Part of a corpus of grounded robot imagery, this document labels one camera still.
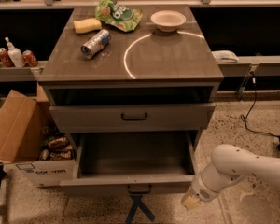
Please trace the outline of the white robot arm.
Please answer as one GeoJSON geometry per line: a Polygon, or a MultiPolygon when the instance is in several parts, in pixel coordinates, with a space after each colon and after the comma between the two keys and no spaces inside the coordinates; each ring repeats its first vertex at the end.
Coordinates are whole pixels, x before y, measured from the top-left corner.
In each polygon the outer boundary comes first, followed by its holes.
{"type": "Polygon", "coordinates": [[[222,190],[236,185],[246,176],[280,188],[280,158],[259,156],[228,144],[216,146],[211,161],[194,177],[181,204],[192,210],[201,202],[212,202],[222,190]]]}

